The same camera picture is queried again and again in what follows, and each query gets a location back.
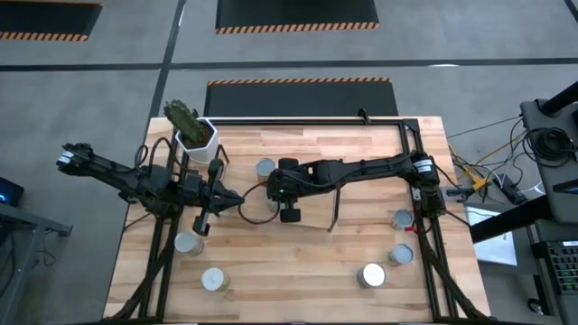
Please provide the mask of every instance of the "cable bundle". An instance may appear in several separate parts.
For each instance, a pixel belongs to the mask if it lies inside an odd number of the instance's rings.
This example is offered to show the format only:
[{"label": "cable bundle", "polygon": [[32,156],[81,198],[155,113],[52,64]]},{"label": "cable bundle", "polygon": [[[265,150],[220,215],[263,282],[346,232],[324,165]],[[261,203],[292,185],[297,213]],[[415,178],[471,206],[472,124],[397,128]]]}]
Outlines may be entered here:
[{"label": "cable bundle", "polygon": [[[567,164],[578,149],[568,134],[558,127],[538,128],[528,132],[524,137],[522,146],[524,147],[524,153],[530,159],[541,166],[549,168],[557,168]],[[559,163],[546,164],[539,162],[536,158]]]}]

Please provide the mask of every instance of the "cylindrical container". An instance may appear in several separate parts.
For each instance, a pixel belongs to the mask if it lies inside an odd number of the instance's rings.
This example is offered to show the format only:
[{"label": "cylindrical container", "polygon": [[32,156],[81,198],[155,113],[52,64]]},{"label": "cylindrical container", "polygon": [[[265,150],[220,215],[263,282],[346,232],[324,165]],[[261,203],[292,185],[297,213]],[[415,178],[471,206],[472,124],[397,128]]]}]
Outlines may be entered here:
[{"label": "cylindrical container", "polygon": [[406,209],[399,209],[391,218],[391,227],[396,230],[404,230],[412,226],[414,223],[414,216]]},{"label": "cylindrical container", "polygon": [[228,285],[231,283],[231,279],[227,272],[218,267],[208,268],[200,278],[202,286],[213,292],[222,292],[227,290]]},{"label": "cylindrical container", "polygon": [[370,263],[358,271],[358,282],[364,288],[378,288],[386,281],[386,270],[381,265]]},{"label": "cylindrical container", "polygon": [[269,174],[275,170],[275,162],[269,158],[263,158],[256,164],[255,169],[259,182],[267,181]]},{"label": "cylindrical container", "polygon": [[267,208],[269,209],[269,211],[276,213],[277,209],[279,209],[279,203],[278,201],[273,201],[271,199],[267,199]]},{"label": "cylindrical container", "polygon": [[393,266],[407,265],[414,260],[414,251],[406,244],[399,244],[389,252],[387,260]]},{"label": "cylindrical container", "polygon": [[205,242],[190,231],[182,231],[174,238],[174,249],[177,252],[196,256],[205,247]]}]

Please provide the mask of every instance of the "wooden table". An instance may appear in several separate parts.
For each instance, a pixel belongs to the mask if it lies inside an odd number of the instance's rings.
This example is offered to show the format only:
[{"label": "wooden table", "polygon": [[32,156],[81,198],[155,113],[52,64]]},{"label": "wooden table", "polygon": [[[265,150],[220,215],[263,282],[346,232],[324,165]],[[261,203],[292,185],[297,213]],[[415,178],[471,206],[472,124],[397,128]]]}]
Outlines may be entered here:
[{"label": "wooden table", "polygon": [[[424,149],[454,177],[442,119],[418,119]],[[262,157],[293,157],[301,163],[339,158],[352,162],[402,152],[399,132],[391,126],[245,125],[218,129],[231,160],[223,182],[241,194],[257,183],[255,164]],[[154,118],[145,142],[151,145],[159,137],[171,135],[172,125],[164,118]],[[164,165],[167,156],[168,149],[159,147],[154,161]],[[446,179],[442,182],[449,186]],[[332,205],[333,194],[300,200],[300,224],[281,224],[276,220],[254,226],[243,221],[235,209],[221,218],[210,216],[211,229],[204,252],[196,257],[175,253],[164,320],[431,320],[417,236],[395,231],[388,223],[396,210],[411,210],[407,184],[397,178],[348,184],[341,190],[339,222],[328,233]],[[448,209],[463,216],[461,204],[448,203]],[[191,229],[199,211],[185,210],[181,230]],[[265,189],[251,193],[243,211],[252,218],[270,216]],[[144,213],[142,207],[133,206],[126,222]],[[450,217],[441,217],[440,223],[452,276],[476,307],[489,314],[469,230]],[[123,235],[105,316],[117,312],[143,279],[153,228],[153,219],[147,218]],[[393,267],[386,263],[387,253],[399,243],[414,249],[415,260],[410,265]],[[356,272],[368,262],[380,263],[386,269],[387,281],[379,289],[361,289],[356,280]],[[200,276],[212,266],[229,273],[231,284],[227,291],[202,289]],[[447,315],[442,282],[437,274],[434,277],[443,315]],[[150,313],[156,306],[157,290],[158,284],[153,289]]]}]

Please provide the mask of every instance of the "white pot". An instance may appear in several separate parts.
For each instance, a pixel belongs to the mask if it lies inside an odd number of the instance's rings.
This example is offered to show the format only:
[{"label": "white pot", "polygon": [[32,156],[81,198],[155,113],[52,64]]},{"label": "white pot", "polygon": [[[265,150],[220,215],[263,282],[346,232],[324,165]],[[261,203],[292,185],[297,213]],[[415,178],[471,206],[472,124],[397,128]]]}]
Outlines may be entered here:
[{"label": "white pot", "polygon": [[201,164],[209,164],[215,154],[217,154],[217,149],[219,148],[219,133],[209,119],[204,117],[197,118],[204,125],[208,125],[213,130],[213,136],[210,138],[209,143],[202,148],[187,149],[181,142],[181,131],[177,133],[177,141],[179,145],[189,155],[192,161]]}]

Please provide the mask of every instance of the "white paper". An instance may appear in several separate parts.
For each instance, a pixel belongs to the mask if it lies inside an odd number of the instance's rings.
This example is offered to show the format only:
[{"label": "white paper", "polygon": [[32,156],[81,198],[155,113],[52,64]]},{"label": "white paper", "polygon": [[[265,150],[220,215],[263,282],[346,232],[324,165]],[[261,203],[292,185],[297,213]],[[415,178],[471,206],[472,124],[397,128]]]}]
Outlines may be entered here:
[{"label": "white paper", "polygon": [[[499,212],[495,211],[466,207],[466,216],[471,226],[498,214]],[[511,232],[474,244],[473,248],[480,261],[517,266],[516,248]]]}]

